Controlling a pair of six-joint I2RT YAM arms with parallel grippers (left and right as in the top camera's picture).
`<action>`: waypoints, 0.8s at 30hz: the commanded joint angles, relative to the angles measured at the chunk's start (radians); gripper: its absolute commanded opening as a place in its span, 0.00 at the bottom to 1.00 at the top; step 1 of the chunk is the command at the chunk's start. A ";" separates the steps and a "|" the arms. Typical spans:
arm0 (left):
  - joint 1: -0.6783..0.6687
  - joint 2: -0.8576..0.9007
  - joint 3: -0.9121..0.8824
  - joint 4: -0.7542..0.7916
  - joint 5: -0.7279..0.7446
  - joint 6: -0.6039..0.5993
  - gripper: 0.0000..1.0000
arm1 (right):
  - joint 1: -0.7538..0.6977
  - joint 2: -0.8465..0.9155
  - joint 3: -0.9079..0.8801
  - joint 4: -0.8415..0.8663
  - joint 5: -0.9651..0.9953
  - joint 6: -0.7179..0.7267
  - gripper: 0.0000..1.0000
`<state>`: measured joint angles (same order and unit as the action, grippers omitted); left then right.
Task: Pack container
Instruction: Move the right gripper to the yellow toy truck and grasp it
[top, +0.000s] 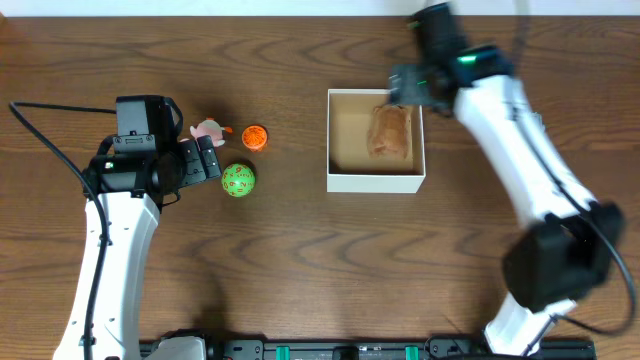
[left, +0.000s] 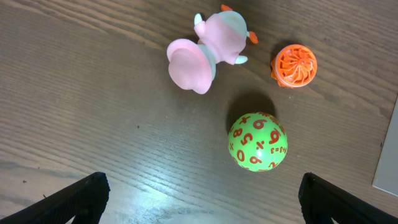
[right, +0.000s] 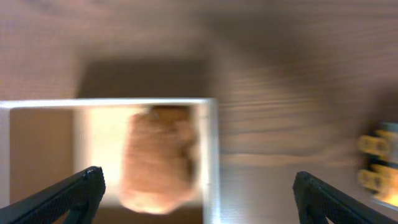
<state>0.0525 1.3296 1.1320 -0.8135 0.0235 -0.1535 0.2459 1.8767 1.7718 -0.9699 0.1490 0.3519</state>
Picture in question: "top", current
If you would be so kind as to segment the green round die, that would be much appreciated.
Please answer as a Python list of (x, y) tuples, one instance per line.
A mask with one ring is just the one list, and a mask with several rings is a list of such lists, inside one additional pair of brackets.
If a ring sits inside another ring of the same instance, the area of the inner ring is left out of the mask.
[(225, 168), (221, 184), (224, 191), (232, 197), (244, 197), (255, 187), (256, 176), (250, 167), (234, 163)]

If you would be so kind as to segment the white pink duck toy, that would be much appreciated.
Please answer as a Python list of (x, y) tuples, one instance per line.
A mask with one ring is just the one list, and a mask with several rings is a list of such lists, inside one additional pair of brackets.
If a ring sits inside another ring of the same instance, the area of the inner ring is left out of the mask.
[(215, 147), (221, 147), (225, 144), (225, 133), (233, 133), (231, 127), (221, 126), (211, 117), (206, 118), (197, 126), (191, 126), (189, 131), (193, 139), (209, 136)]

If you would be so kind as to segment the orange round die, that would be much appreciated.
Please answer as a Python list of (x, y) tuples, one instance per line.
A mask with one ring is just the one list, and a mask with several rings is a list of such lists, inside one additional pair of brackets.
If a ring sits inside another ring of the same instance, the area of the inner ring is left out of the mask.
[(242, 132), (242, 142), (252, 152), (262, 151), (268, 141), (266, 129), (260, 125), (251, 125)]

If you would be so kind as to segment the white cardboard box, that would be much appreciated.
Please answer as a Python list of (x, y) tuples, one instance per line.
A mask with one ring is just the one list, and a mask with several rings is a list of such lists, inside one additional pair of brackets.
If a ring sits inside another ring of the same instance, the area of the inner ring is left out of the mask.
[(367, 133), (374, 109), (386, 105), (385, 89), (327, 91), (327, 190), (334, 193), (416, 193), (426, 178), (423, 111), (408, 106), (408, 153), (371, 157)]

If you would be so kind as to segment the brown plush toy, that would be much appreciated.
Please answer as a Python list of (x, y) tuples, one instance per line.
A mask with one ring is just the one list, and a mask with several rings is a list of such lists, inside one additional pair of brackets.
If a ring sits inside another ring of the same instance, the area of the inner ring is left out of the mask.
[(409, 152), (409, 111), (399, 105), (376, 107), (367, 132), (367, 150), (371, 158), (404, 160)]

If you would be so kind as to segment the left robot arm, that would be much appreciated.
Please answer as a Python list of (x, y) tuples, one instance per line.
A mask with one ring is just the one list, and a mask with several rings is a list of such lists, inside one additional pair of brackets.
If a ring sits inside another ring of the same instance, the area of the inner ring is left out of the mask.
[(57, 359), (140, 358), (144, 269), (164, 199), (222, 174), (210, 136), (180, 140), (171, 98), (122, 96), (116, 117), (116, 134), (82, 173), (86, 244)]

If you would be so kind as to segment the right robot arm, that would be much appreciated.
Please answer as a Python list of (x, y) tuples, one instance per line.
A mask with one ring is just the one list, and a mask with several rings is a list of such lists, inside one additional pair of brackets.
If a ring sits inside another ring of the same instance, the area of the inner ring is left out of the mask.
[(447, 3), (412, 14), (419, 61), (397, 65), (389, 77), (395, 105), (418, 105), (457, 119), (476, 139), (502, 182), (522, 227), (505, 254), (506, 297), (485, 326), (481, 345), (462, 359), (572, 359), (574, 343), (550, 349), (545, 335), (570, 320), (577, 303), (604, 284), (612, 267), (630, 298), (632, 275), (616, 245), (620, 209), (601, 203), (575, 177), (532, 110), (517, 75), (527, 24), (520, 21), (510, 55), (472, 46)]

